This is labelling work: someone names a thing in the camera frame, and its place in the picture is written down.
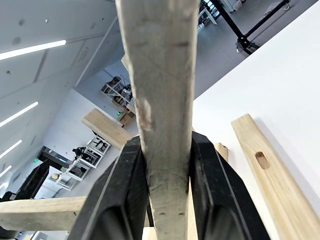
light wood board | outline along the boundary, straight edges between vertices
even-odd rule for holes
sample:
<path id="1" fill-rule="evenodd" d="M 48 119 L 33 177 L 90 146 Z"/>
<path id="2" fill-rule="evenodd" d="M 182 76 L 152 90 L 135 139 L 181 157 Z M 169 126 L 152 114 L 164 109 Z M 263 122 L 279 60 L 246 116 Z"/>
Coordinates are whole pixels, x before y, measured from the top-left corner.
<path id="1" fill-rule="evenodd" d="M 82 122 L 119 150 L 132 138 L 120 125 L 113 122 L 96 108 L 89 112 Z"/>
<path id="2" fill-rule="evenodd" d="M 116 0 L 159 240 L 187 239 L 197 0 Z"/>
<path id="3" fill-rule="evenodd" d="M 214 143 L 214 148 L 217 152 L 228 162 L 229 150 L 226 146 L 222 145 L 220 142 Z"/>
<path id="4" fill-rule="evenodd" d="M 70 230 L 86 197 L 14 200 L 0 203 L 0 226 L 18 231 Z"/>
<path id="5" fill-rule="evenodd" d="M 320 239 L 320 221 L 249 114 L 232 123 L 282 240 Z"/>

ceiling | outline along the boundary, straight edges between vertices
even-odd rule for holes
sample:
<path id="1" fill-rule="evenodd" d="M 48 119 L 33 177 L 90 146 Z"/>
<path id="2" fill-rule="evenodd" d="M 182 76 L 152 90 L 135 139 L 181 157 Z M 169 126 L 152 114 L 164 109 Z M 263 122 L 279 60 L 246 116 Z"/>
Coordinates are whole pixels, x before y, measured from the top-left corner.
<path id="1" fill-rule="evenodd" d="M 104 38 L 116 17 L 107 0 L 1 1 L 0 53 L 59 40 L 66 45 L 0 60 L 0 122 L 39 103 L 0 127 L 0 153 L 22 139 L 0 159 L 0 171 L 34 158 L 71 88 L 121 58 L 118 21 Z"/>

fluorescent light strip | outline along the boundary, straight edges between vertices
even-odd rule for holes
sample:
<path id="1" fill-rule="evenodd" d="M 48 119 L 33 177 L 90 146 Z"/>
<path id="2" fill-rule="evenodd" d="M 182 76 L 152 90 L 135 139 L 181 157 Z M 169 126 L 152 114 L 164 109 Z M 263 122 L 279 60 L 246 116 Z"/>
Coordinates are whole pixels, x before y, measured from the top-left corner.
<path id="1" fill-rule="evenodd" d="M 2 126 L 6 125 L 7 123 L 11 122 L 12 120 L 16 119 L 17 117 L 21 116 L 25 112 L 28 112 L 30 109 L 33 109 L 37 105 L 38 105 L 38 102 L 36 101 L 36 102 L 32 103 L 31 105 L 27 106 L 26 108 L 22 109 L 21 111 L 18 111 L 17 113 L 15 113 L 12 116 L 8 117 L 7 119 L 3 120 L 2 122 L 0 122 L 0 128 Z"/>
<path id="2" fill-rule="evenodd" d="M 44 49 L 59 47 L 65 44 L 66 44 L 66 40 L 61 40 L 61 41 L 54 41 L 54 42 L 49 42 L 49 43 L 35 45 L 35 46 L 29 46 L 29 47 L 25 47 L 25 48 L 13 50 L 13 51 L 7 51 L 4 53 L 0 53 L 0 60 L 13 58 L 16 56 L 29 54 L 29 53 L 33 53 L 33 52 L 44 50 Z"/>
<path id="3" fill-rule="evenodd" d="M 8 172 L 11 168 L 12 168 L 12 166 L 11 166 L 11 165 L 9 165 L 5 170 L 3 170 L 3 172 L 2 172 L 2 173 L 0 173 L 0 178 L 1 178 L 3 175 L 5 175 L 5 174 L 6 174 L 6 172 Z"/>
<path id="4" fill-rule="evenodd" d="M 15 144 L 13 144 L 11 147 L 9 147 L 7 150 L 5 150 L 3 153 L 0 154 L 0 159 L 2 159 L 5 155 L 7 155 L 8 153 L 10 153 L 13 149 L 15 149 L 20 143 L 22 143 L 22 140 L 20 139 L 19 141 L 17 141 Z"/>
<path id="5" fill-rule="evenodd" d="M 7 188 L 8 186 L 9 186 L 9 183 L 8 183 L 8 182 L 2 183 L 2 184 L 0 185 L 0 189 L 2 189 L 3 187 Z"/>

workbench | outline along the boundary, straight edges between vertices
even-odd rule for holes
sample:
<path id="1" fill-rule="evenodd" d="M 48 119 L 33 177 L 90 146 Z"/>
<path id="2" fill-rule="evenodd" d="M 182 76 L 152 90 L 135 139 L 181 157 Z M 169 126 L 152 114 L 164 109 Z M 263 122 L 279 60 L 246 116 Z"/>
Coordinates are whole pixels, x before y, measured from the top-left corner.
<path id="1" fill-rule="evenodd" d="M 319 216 L 319 11 L 317 2 L 193 102 L 195 131 L 229 149 L 273 240 L 280 238 L 231 121 L 254 118 Z"/>

gray floor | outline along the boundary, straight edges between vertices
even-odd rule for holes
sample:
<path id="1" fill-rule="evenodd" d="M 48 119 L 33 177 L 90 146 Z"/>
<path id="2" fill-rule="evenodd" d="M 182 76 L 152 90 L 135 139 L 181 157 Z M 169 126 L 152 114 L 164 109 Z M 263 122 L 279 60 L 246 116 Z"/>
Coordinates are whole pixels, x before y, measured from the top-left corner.
<path id="1" fill-rule="evenodd" d="M 231 17 L 241 31 L 246 33 L 264 16 L 268 7 L 275 2 L 277 0 L 247 0 L 239 11 L 231 14 Z M 278 11 L 249 40 L 254 40 L 259 45 L 264 44 L 315 2 L 316 0 L 291 0 L 289 11 L 282 9 Z M 224 19 L 219 17 L 217 23 L 217 25 L 208 25 L 198 34 L 195 97 L 210 88 L 247 57 L 245 54 L 236 52 L 235 42 L 237 37 Z M 134 128 L 130 133 L 134 135 L 135 131 L 137 132 L 138 130 Z M 94 182 L 113 160 L 107 154 L 99 167 L 90 171 L 83 182 L 75 186 L 71 192 L 60 190 L 56 197 L 86 196 Z"/>

